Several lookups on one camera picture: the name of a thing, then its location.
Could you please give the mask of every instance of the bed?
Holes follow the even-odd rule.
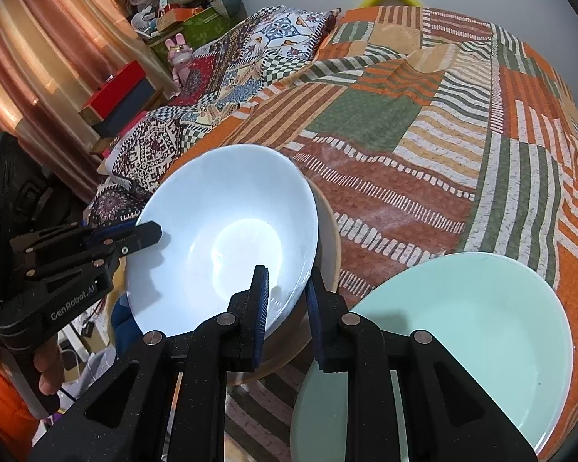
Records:
[[[433,257],[519,260],[554,288],[575,342],[568,401],[539,454],[546,460],[578,422],[578,111],[569,88],[495,24],[433,8],[337,12],[263,9],[199,52],[213,67],[116,145],[90,220],[136,217],[187,161],[256,143],[292,158],[329,200],[350,307]],[[296,24],[311,33],[292,52]],[[309,353],[229,388],[232,459],[290,460]]]

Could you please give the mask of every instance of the green box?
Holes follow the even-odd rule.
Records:
[[[233,24],[220,15],[212,7],[205,9],[190,19],[182,22],[174,22],[170,27],[165,29],[160,35],[155,36],[148,41],[148,46],[163,62],[168,70],[173,70],[173,67],[167,60],[167,47],[165,40],[171,38],[178,33],[182,33],[193,50],[210,43],[217,38],[223,36],[227,31],[233,27]]]

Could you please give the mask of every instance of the bowl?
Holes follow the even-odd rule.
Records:
[[[312,181],[319,222],[319,242],[314,265],[319,268],[326,289],[336,292],[340,278],[341,242],[338,225],[330,203]],[[228,373],[227,385],[239,385],[274,373],[294,359],[311,340],[306,296],[300,295],[285,321],[263,343],[263,358],[254,373]]]
[[[353,308],[381,329],[432,333],[490,394],[539,453],[563,411],[571,382],[570,326],[556,294],[516,260],[460,253],[389,279]],[[401,460],[408,460],[399,410]],[[343,462],[347,374],[313,363],[291,422],[291,460]]]
[[[137,325],[168,337],[227,310],[269,269],[265,334],[293,310],[316,255],[317,208],[291,160],[252,144],[220,147],[163,182],[138,223],[153,220],[158,244],[129,256],[126,289]]]

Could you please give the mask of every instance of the gray handle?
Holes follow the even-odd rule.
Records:
[[[39,390],[40,372],[34,367],[32,355],[14,355],[0,346],[0,360],[8,378],[34,418],[42,420],[58,411],[58,395],[45,396]]]

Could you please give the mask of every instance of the metal screw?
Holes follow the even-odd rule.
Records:
[[[349,326],[356,326],[360,321],[362,321],[360,319],[360,316],[358,316],[355,313],[347,313],[347,314],[343,314],[343,317],[340,318],[340,320]]]
[[[157,332],[156,330],[152,330],[143,336],[143,342],[145,342],[148,345],[157,345],[162,340],[163,334]]]
[[[433,336],[426,332],[426,330],[418,330],[413,334],[413,338],[415,342],[419,342],[420,344],[430,344],[430,342],[433,341]]]
[[[223,313],[219,314],[216,318],[216,323],[221,326],[229,326],[232,325],[235,321],[235,315],[231,313]]]

